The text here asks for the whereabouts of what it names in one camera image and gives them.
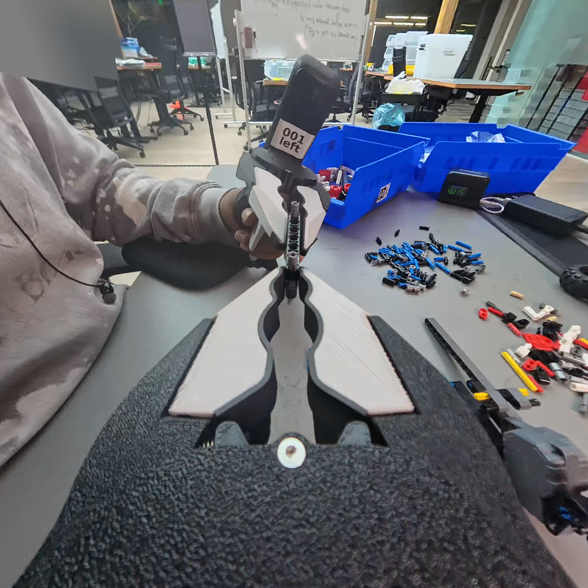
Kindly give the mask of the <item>stack of clear plastic boxes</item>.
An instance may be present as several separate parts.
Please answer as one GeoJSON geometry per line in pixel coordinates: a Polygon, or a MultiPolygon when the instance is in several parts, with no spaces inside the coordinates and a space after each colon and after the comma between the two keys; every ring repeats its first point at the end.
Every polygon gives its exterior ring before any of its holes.
{"type": "Polygon", "coordinates": [[[381,69],[388,74],[398,75],[404,71],[407,76],[412,76],[420,41],[427,35],[427,32],[420,30],[389,35],[381,69]]]}

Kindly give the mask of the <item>red plastic toy parts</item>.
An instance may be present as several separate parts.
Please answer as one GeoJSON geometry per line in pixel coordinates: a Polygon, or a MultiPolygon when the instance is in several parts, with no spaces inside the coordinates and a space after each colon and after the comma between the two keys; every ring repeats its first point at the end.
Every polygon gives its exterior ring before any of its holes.
{"type": "Polygon", "coordinates": [[[343,165],[338,168],[323,168],[317,172],[319,183],[328,191],[329,196],[341,202],[347,197],[354,175],[354,170],[343,165]]]}

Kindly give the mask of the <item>black power adapter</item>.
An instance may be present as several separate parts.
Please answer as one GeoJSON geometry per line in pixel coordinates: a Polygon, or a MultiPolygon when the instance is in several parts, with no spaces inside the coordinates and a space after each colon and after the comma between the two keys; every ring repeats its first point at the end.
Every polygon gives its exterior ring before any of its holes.
{"type": "Polygon", "coordinates": [[[502,217],[562,238],[583,225],[587,220],[587,212],[534,194],[523,194],[507,201],[502,217]]]}

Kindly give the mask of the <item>teal plastic bag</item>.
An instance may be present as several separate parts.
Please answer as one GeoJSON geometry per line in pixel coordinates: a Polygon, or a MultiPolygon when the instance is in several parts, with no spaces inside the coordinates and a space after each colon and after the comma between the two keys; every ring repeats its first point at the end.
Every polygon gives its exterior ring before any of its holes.
{"type": "Polygon", "coordinates": [[[378,130],[399,129],[405,122],[406,115],[402,104],[385,103],[374,110],[371,127],[378,130]]]}

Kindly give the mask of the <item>black toy tire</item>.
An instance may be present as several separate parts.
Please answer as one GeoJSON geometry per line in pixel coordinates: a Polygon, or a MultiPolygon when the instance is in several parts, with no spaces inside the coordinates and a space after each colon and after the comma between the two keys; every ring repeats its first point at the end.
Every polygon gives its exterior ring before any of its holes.
{"type": "Polygon", "coordinates": [[[559,284],[566,293],[575,299],[587,303],[587,264],[578,264],[565,268],[560,277],[559,284]]]}

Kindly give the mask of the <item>white plastic storage box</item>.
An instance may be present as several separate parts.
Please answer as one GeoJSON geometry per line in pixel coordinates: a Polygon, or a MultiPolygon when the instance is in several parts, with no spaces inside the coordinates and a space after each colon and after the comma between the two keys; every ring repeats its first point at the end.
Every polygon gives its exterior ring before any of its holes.
{"type": "Polygon", "coordinates": [[[469,34],[422,35],[417,43],[413,77],[454,79],[472,39],[469,34]]]}

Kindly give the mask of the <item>partly built toy chassis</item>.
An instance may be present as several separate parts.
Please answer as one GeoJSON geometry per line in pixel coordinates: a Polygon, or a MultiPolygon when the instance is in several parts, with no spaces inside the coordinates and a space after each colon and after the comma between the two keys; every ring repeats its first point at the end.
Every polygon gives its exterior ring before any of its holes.
{"type": "Polygon", "coordinates": [[[540,402],[519,390],[495,388],[433,318],[425,326],[467,376],[460,393],[503,459],[523,507],[558,536],[587,535],[587,456],[568,437],[525,422],[518,413],[540,402]]]}

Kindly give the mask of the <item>black beam and axle assembly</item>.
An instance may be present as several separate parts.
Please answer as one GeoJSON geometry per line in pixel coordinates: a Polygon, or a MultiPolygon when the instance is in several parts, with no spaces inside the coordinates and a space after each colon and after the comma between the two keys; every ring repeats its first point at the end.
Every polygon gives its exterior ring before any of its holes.
{"type": "Polygon", "coordinates": [[[306,211],[303,204],[299,201],[291,202],[286,234],[284,269],[285,298],[289,305],[298,296],[305,221],[306,211]]]}

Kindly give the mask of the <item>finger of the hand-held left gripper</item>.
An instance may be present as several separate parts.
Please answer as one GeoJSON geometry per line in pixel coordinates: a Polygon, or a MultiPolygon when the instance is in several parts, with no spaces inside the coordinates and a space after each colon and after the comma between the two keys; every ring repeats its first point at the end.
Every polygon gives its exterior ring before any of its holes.
{"type": "Polygon", "coordinates": [[[326,210],[323,207],[319,191],[313,187],[299,186],[299,194],[303,197],[303,208],[306,213],[303,223],[302,247],[311,247],[323,224],[326,210]]]}
{"type": "Polygon", "coordinates": [[[285,252],[288,235],[289,214],[280,193],[282,180],[272,173],[254,168],[254,184],[249,194],[249,204],[257,217],[249,250],[254,251],[264,236],[268,236],[280,253],[285,252]]]}

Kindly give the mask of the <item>black hoodie drawstring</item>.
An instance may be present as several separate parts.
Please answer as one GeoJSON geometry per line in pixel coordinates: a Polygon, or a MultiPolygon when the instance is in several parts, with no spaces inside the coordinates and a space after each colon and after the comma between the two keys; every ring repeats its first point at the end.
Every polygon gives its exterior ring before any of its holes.
{"type": "Polygon", "coordinates": [[[110,280],[100,278],[97,283],[88,283],[88,282],[84,282],[82,280],[79,280],[75,277],[68,275],[67,273],[62,271],[60,268],[55,266],[50,260],[48,260],[48,258],[42,253],[42,251],[39,249],[39,247],[36,245],[36,243],[33,241],[33,239],[26,233],[26,231],[18,223],[18,221],[13,217],[13,215],[10,213],[10,211],[8,210],[8,208],[6,207],[4,202],[2,202],[2,201],[1,201],[1,209],[4,211],[5,215],[11,221],[11,223],[16,227],[18,232],[30,244],[30,246],[33,248],[33,250],[39,256],[39,258],[44,262],[44,264],[46,264],[54,272],[56,272],[58,275],[62,276],[63,278],[65,278],[66,280],[68,280],[70,282],[99,290],[99,293],[100,293],[103,301],[105,302],[105,304],[111,305],[116,302],[116,293],[114,291],[114,286],[110,280]]]}

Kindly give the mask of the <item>black power bank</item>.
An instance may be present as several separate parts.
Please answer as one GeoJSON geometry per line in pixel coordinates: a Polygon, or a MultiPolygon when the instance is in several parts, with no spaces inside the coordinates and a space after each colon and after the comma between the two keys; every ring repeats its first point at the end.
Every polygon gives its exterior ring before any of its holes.
{"type": "Polygon", "coordinates": [[[489,183],[490,175],[488,173],[452,169],[445,177],[437,201],[476,210],[480,207],[481,199],[489,183]]]}

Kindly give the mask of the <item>blue storage bin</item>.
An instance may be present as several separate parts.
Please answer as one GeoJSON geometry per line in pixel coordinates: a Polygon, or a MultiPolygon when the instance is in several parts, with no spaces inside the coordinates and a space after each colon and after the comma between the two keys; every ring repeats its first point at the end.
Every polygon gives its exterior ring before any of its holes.
{"type": "Polygon", "coordinates": [[[454,168],[488,173],[490,195],[533,193],[575,147],[574,142],[512,124],[406,122],[399,131],[428,140],[430,152],[415,171],[413,186],[429,193],[440,192],[454,168]],[[475,130],[501,133],[506,143],[466,142],[475,130]]]}

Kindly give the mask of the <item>white plastic bag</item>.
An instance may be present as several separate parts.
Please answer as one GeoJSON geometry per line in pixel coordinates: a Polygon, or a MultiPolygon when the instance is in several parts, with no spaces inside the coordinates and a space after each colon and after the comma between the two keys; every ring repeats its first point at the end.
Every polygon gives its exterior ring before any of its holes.
{"type": "Polygon", "coordinates": [[[386,88],[389,95],[421,95],[424,91],[425,84],[418,78],[407,77],[406,72],[402,71],[399,75],[392,78],[386,88]]]}

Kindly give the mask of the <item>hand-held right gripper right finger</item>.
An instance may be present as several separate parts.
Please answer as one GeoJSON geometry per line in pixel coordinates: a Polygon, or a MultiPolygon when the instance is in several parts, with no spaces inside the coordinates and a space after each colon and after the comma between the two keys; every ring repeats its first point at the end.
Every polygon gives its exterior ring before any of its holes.
{"type": "Polygon", "coordinates": [[[414,402],[374,317],[307,269],[299,296],[307,351],[307,399],[318,445],[387,445],[379,417],[411,415],[414,402]]]}

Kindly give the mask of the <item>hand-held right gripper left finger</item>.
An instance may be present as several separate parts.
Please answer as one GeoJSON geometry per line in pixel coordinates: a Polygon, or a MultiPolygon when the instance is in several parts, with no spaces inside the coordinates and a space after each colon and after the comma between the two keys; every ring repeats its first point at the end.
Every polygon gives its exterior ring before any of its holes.
{"type": "Polygon", "coordinates": [[[277,396],[271,341],[280,327],[284,269],[271,271],[219,311],[207,328],[168,407],[171,417],[237,423],[247,441],[270,436],[277,396]]]}

